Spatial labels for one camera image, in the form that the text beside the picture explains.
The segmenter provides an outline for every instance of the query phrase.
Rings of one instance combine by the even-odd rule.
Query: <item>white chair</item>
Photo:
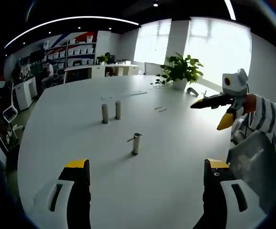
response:
[[[156,63],[144,63],[144,70],[145,70],[145,75],[157,75],[157,74],[162,74],[162,68],[160,67],[160,64]]]
[[[12,83],[11,105],[3,111],[3,117],[11,125],[11,131],[12,131],[12,133],[14,133],[15,137],[18,139],[15,131],[18,130],[18,129],[24,130],[24,126],[17,125],[17,124],[13,126],[11,124],[11,121],[13,121],[18,115],[18,111],[15,108],[14,102],[13,102],[13,90],[14,90],[14,84]]]

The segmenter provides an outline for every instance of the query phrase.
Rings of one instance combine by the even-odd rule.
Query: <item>metal peg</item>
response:
[[[128,142],[131,141],[131,140],[134,140],[133,141],[132,155],[137,155],[138,154],[140,136],[142,136],[142,134],[134,133],[134,136],[130,140],[128,140]]]
[[[119,120],[121,119],[121,101],[116,101],[116,117],[115,119]]]
[[[102,117],[103,117],[103,120],[102,120],[103,124],[109,123],[107,104],[102,105]]]

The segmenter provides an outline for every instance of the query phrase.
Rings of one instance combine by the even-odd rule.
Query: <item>curved ceiling light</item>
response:
[[[21,36],[25,35],[26,33],[30,32],[32,30],[35,30],[35,29],[37,29],[41,26],[44,26],[44,25],[47,25],[47,24],[50,24],[50,23],[54,23],[54,22],[58,22],[58,21],[64,21],[64,20],[70,20],[70,19],[83,19],[83,18],[108,19],[108,20],[114,20],[114,21],[121,21],[121,22],[125,22],[125,23],[130,23],[130,24],[133,24],[133,25],[139,25],[138,23],[133,22],[133,21],[127,21],[127,20],[123,20],[123,19],[119,19],[119,18],[102,17],[102,16],[76,16],[76,17],[60,18],[60,19],[56,19],[56,20],[53,20],[53,21],[45,22],[43,24],[40,24],[40,25],[37,25],[33,28],[28,29],[27,31],[23,32],[22,34],[19,34],[13,40],[11,40],[9,43],[7,43],[7,45],[5,45],[4,48],[8,47],[12,42],[14,42],[16,39],[20,38]]]
[[[226,6],[227,6],[230,18],[235,21],[234,9],[233,9],[233,6],[232,6],[230,0],[224,0],[224,1],[225,1]]]

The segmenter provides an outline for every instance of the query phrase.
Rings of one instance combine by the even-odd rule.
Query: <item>white wall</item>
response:
[[[118,33],[111,33],[109,39],[108,52],[111,55],[115,55],[116,60],[119,59],[119,47],[120,47],[121,35]]]
[[[134,61],[138,31],[139,29],[135,29],[121,35],[119,59]]]
[[[175,56],[176,52],[184,54],[188,28],[189,20],[171,22],[166,56]]]
[[[276,102],[276,47],[255,34],[248,85],[251,93]]]
[[[110,41],[110,34],[109,31],[99,31],[98,37],[96,39],[96,56],[104,55],[106,52],[109,51],[109,41]]]

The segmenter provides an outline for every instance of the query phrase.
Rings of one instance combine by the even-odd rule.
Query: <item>window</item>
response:
[[[154,21],[141,26],[134,61],[164,64],[171,28],[171,19]]]
[[[252,37],[243,25],[210,18],[191,18],[184,56],[204,65],[203,78],[222,86],[223,73],[243,68],[248,75]]]

